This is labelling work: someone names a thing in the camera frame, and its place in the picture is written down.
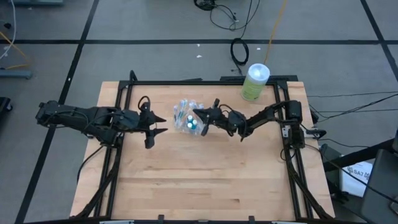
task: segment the clear plastic bag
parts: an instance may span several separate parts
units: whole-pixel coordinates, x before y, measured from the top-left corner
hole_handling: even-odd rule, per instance
[[[174,106],[174,127],[183,132],[198,135],[203,130],[203,122],[193,112],[193,109],[203,109],[203,104],[197,104],[195,100],[182,99]]]

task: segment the plastic bag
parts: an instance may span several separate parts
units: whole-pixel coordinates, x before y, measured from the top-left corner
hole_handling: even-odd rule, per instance
[[[203,122],[193,112],[193,109],[203,109],[203,104],[197,104],[195,100],[182,99],[174,106],[174,127],[183,132],[198,135],[203,130]]]

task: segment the yellow cable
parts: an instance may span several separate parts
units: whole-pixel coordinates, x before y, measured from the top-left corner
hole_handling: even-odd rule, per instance
[[[27,59],[25,53],[24,53],[20,48],[18,48],[18,47],[15,46],[14,44],[12,44],[11,40],[9,40],[2,32],[0,32],[0,35],[1,35],[7,42],[10,43],[10,46],[9,46],[9,47],[12,46],[12,47],[14,47],[15,49],[17,49],[18,52],[23,56],[23,58],[24,58],[25,61],[26,61],[26,64],[13,65],[13,66],[7,67],[6,69],[8,70],[8,69],[13,69],[13,68],[28,67],[28,66],[29,66],[29,60]]]
[[[274,28],[272,29],[271,37],[269,38],[269,42],[268,42],[268,46],[267,46],[266,59],[264,60],[264,64],[267,63],[267,60],[268,60],[268,53],[269,53],[269,49],[271,48],[272,38],[274,38],[274,34],[275,34],[275,31],[276,31],[276,27],[278,26],[278,23],[279,23],[280,19],[282,18],[282,15],[283,15],[283,13],[284,13],[284,11],[285,11],[286,2],[287,2],[287,0],[284,0],[284,3],[283,3],[283,5],[282,5],[282,7],[281,7],[281,9],[280,9],[280,11],[279,11],[278,19],[276,20],[275,25],[274,25]]]

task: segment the floor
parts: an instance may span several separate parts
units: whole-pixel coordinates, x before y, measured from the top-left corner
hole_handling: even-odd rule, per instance
[[[244,36],[250,40],[248,65],[264,61],[265,43],[282,5],[282,0],[260,1]],[[217,2],[243,23],[248,0]],[[288,0],[267,66],[272,75],[297,75],[312,96],[397,91],[397,7],[395,0]],[[125,80],[131,69],[140,80],[239,75],[231,71],[236,67],[229,43],[241,31],[217,28],[209,12],[192,1],[65,0],[62,7],[23,6],[16,12],[16,43],[31,59],[34,75],[0,80],[0,96],[10,97],[14,105],[0,129],[1,223],[15,222],[40,152],[45,156],[47,129],[34,119],[40,102],[94,106],[101,82]],[[0,2],[0,16],[12,21],[7,1]],[[222,12],[215,12],[214,20],[229,25]],[[0,31],[12,37],[11,30]],[[0,66],[21,62],[12,50]],[[318,111],[345,111],[385,96],[310,98],[310,103]],[[391,98],[368,109],[395,109],[397,103],[398,98]],[[328,131],[327,138],[366,146],[392,138],[397,124],[395,111],[375,111],[329,119],[318,127]],[[25,222],[68,218],[86,143],[76,131],[55,132]],[[322,143],[343,154],[358,150]]]

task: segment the wooden tabletop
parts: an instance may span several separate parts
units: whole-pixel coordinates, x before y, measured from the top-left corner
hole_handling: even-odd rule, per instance
[[[288,82],[288,86],[290,99],[302,103],[303,125],[312,127],[303,83]],[[118,82],[104,82],[97,106],[114,106],[117,87]],[[257,128],[243,142],[215,126],[205,137],[179,133],[173,127],[173,106],[183,98],[204,103],[205,108],[219,98],[247,118],[275,103],[271,86],[265,86],[255,102],[243,100],[240,90],[241,86],[134,86],[130,110],[138,111],[138,100],[149,96],[151,109],[167,120],[158,128],[169,130],[156,136],[152,149],[145,149],[144,134],[125,135],[112,219],[155,220],[163,214],[167,220],[247,220],[250,215],[256,220],[294,220],[277,123]],[[318,146],[312,139],[306,144]],[[98,141],[89,140],[85,157],[98,146]],[[98,189],[104,155],[105,150],[83,168],[71,215],[80,212]],[[319,152],[308,147],[302,149],[302,157],[308,189],[334,216]],[[106,192],[101,214],[107,201]]]

